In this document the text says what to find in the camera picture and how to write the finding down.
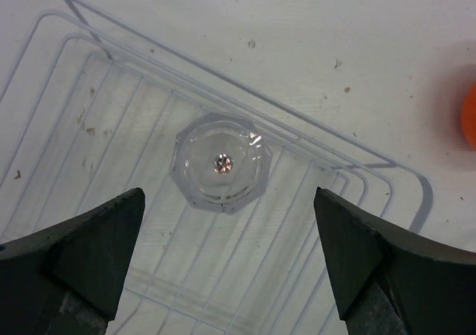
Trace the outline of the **clear cup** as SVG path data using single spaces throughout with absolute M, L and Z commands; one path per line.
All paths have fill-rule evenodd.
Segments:
M 234 214 L 266 192 L 272 156 L 250 120 L 210 112 L 177 134 L 170 175 L 190 206 Z

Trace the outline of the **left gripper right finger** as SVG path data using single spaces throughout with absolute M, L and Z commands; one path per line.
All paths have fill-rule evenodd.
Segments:
M 314 209 L 349 334 L 475 333 L 473 252 L 396 226 L 328 189 L 317 189 Z

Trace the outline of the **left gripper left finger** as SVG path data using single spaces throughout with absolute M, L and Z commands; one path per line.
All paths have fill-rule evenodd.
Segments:
M 1 245 L 2 334 L 104 334 L 115 319 L 145 210 L 133 188 Z

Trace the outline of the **orange bowl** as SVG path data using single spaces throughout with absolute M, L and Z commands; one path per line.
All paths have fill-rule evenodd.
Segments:
M 460 110 L 460 123 L 468 145 L 476 149 L 476 85 L 472 85 Z

